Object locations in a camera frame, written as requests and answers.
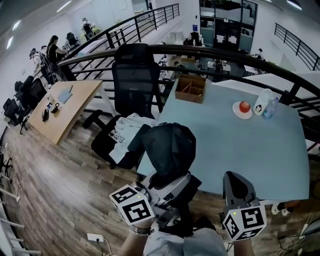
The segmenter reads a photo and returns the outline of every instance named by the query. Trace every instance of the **ceiling light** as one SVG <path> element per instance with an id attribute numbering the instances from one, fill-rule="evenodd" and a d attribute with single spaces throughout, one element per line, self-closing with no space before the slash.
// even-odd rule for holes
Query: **ceiling light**
<path id="1" fill-rule="evenodd" d="M 6 46 L 7 49 L 10 47 L 10 45 L 11 45 L 11 43 L 12 43 L 12 39 L 14 39 L 13 36 L 11 36 L 10 39 L 9 39 L 9 41 L 8 41 L 8 44 L 7 44 L 7 46 Z"/>
<path id="2" fill-rule="evenodd" d="M 60 9 L 57 10 L 56 12 L 60 12 L 63 8 L 65 8 L 65 7 L 66 7 L 68 4 L 70 4 L 70 3 L 71 3 L 71 1 L 65 3 L 65 4 L 64 4 L 63 6 L 61 6 Z"/>
<path id="3" fill-rule="evenodd" d="M 300 6 L 300 3 L 298 3 L 295 0 L 286 0 L 288 2 L 288 4 L 292 5 L 293 7 L 299 9 L 300 11 L 302 11 L 302 8 Z"/>
<path id="4" fill-rule="evenodd" d="M 17 22 L 13 25 L 12 31 L 14 31 L 14 30 L 19 26 L 20 21 L 21 21 L 21 20 L 17 21 Z"/>

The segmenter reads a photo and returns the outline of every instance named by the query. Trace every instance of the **bracelet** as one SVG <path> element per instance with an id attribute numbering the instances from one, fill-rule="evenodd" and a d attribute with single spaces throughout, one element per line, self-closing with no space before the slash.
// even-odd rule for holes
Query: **bracelet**
<path id="1" fill-rule="evenodd" d="M 129 232 L 132 233 L 132 234 L 135 234 L 135 235 L 137 235 L 139 237 L 148 237 L 150 235 L 150 233 L 139 233 L 139 232 L 136 232 L 136 231 L 131 230 L 131 229 L 129 229 Z"/>
<path id="2" fill-rule="evenodd" d="M 150 235 L 150 228 L 140 228 L 136 227 L 134 225 L 129 226 L 129 231 L 131 233 L 134 233 L 138 236 L 144 237 L 144 236 L 149 236 Z"/>

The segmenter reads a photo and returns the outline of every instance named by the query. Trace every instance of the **white plate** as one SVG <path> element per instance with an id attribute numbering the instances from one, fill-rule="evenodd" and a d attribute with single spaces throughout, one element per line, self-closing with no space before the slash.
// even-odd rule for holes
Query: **white plate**
<path id="1" fill-rule="evenodd" d="M 241 119 L 249 119 L 251 116 L 252 116 L 252 110 L 250 108 L 250 110 L 247 112 L 247 113 L 242 113 L 239 109 L 239 106 L 240 106 L 240 101 L 238 102 L 235 102 L 233 105 L 232 105 L 232 110 L 233 112 L 235 113 L 235 115 Z"/>

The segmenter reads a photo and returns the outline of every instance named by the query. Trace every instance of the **cardboard box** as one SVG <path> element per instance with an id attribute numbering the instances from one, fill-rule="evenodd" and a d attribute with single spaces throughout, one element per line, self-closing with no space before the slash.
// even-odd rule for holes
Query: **cardboard box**
<path id="1" fill-rule="evenodd" d="M 206 80 L 202 76 L 182 74 L 175 89 L 175 98 L 202 104 Z"/>

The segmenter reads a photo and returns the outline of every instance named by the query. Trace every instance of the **chair armrest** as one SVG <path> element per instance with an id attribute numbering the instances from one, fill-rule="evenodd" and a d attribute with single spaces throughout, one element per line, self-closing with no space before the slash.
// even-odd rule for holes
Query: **chair armrest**
<path id="1" fill-rule="evenodd" d="M 147 131 L 149 131 L 151 127 L 147 124 L 141 126 L 140 130 L 134 136 L 133 140 L 130 142 L 128 146 L 128 150 L 130 152 L 144 151 L 144 145 L 142 144 L 141 136 L 144 135 Z"/>

